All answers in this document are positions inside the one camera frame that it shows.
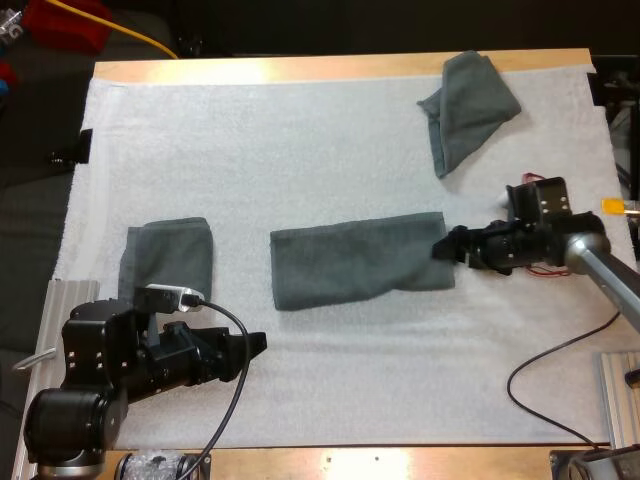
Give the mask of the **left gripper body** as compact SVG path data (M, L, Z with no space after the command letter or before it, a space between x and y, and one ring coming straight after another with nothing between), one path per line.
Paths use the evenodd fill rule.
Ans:
M147 368L157 386L194 386L216 378L216 361L228 356L226 327L191 329L185 322L164 325L147 343Z

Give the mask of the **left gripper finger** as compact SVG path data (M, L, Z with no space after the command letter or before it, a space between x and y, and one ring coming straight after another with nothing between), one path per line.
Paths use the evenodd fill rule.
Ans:
M245 357L223 356L216 361L216 378L221 382L231 382L236 379L248 365Z
M230 357L245 357L252 360L267 348L267 336L264 332L228 335L226 337L226 349Z

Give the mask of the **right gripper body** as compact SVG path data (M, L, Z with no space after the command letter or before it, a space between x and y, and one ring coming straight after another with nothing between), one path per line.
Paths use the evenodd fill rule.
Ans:
M514 269L529 265L522 246L528 234L529 228L521 221L496 220L483 228L465 228L463 263L509 276Z

